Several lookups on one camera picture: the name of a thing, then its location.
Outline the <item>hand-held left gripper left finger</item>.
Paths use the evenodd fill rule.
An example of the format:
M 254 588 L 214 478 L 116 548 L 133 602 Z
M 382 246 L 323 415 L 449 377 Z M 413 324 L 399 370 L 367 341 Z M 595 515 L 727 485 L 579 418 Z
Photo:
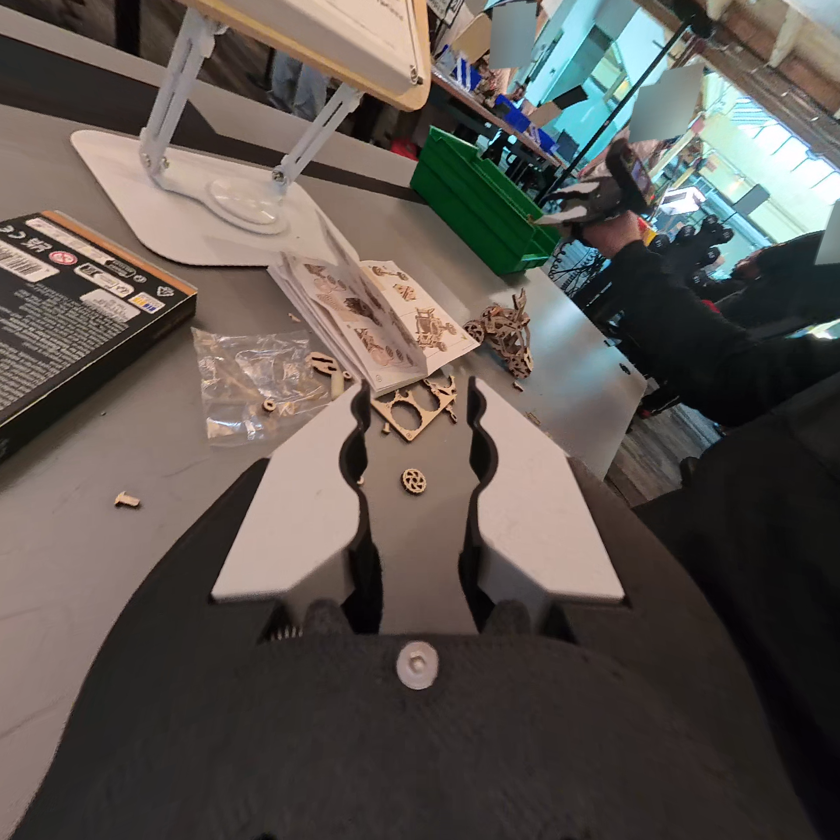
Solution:
M 212 603 L 273 602 L 302 625 L 312 603 L 329 600 L 355 632 L 380 632 L 382 562 L 360 485 L 370 423 L 370 387 L 355 384 L 270 454 Z

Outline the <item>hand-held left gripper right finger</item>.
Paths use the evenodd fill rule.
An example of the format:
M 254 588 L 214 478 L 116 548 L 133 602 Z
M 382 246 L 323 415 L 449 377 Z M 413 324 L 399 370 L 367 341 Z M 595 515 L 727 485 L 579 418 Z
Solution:
M 616 606 L 625 591 L 569 456 L 471 376 L 466 421 L 475 478 L 458 577 L 478 631 L 501 602 L 537 630 L 567 603 Z

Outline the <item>wooden parts sheet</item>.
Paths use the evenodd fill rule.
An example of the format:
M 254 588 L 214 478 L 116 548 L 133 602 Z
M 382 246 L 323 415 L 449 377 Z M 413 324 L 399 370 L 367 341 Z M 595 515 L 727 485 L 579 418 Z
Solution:
M 453 424 L 458 421 L 455 413 L 458 390 L 455 376 L 448 377 L 448 383 L 441 381 L 422 379 L 420 385 L 435 400 L 435 407 L 428 408 L 422 405 L 415 395 L 412 387 L 396 389 L 389 398 L 372 398 L 371 407 L 379 414 L 384 422 L 383 433 L 395 432 L 407 443 L 414 441 L 424 432 L 439 416 L 445 414 Z M 416 415 L 415 427 L 407 427 L 400 422 L 395 415 L 397 407 L 403 406 L 406 410 Z

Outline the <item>person's right forearm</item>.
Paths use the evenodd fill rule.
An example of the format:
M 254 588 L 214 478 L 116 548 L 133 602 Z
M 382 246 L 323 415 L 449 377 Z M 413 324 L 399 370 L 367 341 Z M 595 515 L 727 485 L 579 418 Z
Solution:
M 682 402 L 711 421 L 738 427 L 839 372 L 838 341 L 756 340 L 669 281 L 640 241 L 612 261 L 624 323 Z

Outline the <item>wooden model buggy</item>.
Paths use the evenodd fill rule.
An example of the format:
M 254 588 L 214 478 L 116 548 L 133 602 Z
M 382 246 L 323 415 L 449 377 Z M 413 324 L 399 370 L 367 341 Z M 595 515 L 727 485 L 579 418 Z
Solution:
M 478 319 L 465 322 L 463 330 L 479 344 L 489 345 L 515 379 L 524 380 L 533 371 L 527 292 L 522 289 L 511 299 L 511 307 L 490 305 Z

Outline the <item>black model kit box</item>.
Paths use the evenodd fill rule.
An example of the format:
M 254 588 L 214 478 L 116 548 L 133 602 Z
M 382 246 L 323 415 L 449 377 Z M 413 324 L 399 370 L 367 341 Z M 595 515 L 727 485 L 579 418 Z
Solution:
M 196 289 L 57 211 L 1 223 L 1 460 L 196 314 Z

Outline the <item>person's right hand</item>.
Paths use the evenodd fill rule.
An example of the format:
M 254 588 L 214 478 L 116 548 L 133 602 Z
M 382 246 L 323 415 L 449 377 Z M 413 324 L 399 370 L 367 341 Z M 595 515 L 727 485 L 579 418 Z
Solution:
M 625 247 L 643 240 L 639 227 L 640 219 L 635 213 L 625 212 L 620 216 L 586 225 L 582 228 L 583 241 L 605 259 L 613 259 Z

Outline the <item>black tripod pole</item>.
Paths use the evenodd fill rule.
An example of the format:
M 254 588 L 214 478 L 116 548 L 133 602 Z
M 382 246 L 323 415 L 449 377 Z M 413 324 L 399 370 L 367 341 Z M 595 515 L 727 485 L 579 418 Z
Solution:
M 592 149 L 592 146 L 602 137 L 604 132 L 609 128 L 610 124 L 614 121 L 616 115 L 618 115 L 620 111 L 622 111 L 624 107 L 633 99 L 633 96 L 643 86 L 644 82 L 654 72 L 659 63 L 661 63 L 661 61 L 667 56 L 670 49 L 679 42 L 681 36 L 688 29 L 693 29 L 696 22 L 696 18 L 698 17 L 698 15 L 700 15 L 700 11 L 698 9 L 699 7 L 697 3 L 693 1 L 672 2 L 672 10 L 679 21 L 677 27 L 675 28 L 674 34 L 672 34 L 669 40 L 662 46 L 655 58 L 651 60 L 648 67 L 641 74 L 640 78 L 638 78 L 637 81 L 628 89 L 626 95 L 617 103 L 617 105 L 615 105 L 612 111 L 609 112 L 607 119 L 604 120 L 603 124 L 599 127 L 599 129 L 595 131 L 595 133 L 587 141 L 587 143 L 579 149 L 577 155 L 573 158 L 573 160 L 566 165 L 566 167 L 559 175 L 556 175 L 554 177 L 553 181 L 550 184 L 547 184 L 544 187 L 540 194 L 536 196 L 535 201 L 538 206 L 543 207 L 546 204 L 546 202 L 551 200 L 550 196 L 560 189 L 560 187 L 579 167 L 579 164 L 583 161 L 583 159 L 588 157 L 588 153 Z

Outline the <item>black dumbbell rack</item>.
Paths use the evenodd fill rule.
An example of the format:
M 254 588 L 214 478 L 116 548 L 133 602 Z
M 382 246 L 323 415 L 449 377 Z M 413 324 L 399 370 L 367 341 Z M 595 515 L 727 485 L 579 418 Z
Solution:
M 673 280 L 687 283 L 698 271 L 713 264 L 721 255 L 719 246 L 732 240 L 734 231 L 710 215 L 699 227 L 682 227 L 673 238 L 657 234 L 647 249 L 660 258 L 664 272 Z

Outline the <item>green plastic bin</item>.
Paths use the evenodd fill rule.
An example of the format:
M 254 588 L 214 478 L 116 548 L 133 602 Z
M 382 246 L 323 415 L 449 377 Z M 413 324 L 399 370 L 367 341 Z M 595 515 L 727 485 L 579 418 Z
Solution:
M 536 225 L 543 212 L 475 145 L 432 127 L 411 180 L 422 197 L 496 274 L 540 268 L 560 241 Z

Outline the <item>clear plastic bag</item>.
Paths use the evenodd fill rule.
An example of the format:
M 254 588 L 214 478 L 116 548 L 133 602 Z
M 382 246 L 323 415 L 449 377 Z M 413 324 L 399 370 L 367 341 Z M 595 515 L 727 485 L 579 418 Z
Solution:
M 192 328 L 206 438 L 217 448 L 292 434 L 330 404 L 330 378 L 312 369 L 309 333 L 226 335 Z

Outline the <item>instruction booklet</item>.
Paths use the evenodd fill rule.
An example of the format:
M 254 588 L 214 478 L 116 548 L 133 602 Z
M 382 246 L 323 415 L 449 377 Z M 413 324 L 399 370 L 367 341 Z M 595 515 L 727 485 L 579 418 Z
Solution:
M 383 396 L 428 378 L 479 343 L 392 261 L 280 253 L 269 274 L 341 365 Z

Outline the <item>white tablet stand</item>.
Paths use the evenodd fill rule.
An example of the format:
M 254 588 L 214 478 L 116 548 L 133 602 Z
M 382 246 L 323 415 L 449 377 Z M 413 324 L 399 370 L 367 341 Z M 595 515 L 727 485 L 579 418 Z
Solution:
M 137 239 L 186 266 L 269 267 L 287 253 L 338 264 L 350 243 L 296 184 L 364 94 L 419 110 L 431 86 L 425 2 L 195 1 L 135 140 L 79 130 L 70 142 Z M 227 29 L 278 49 L 338 90 L 272 170 L 171 141 L 204 60 Z

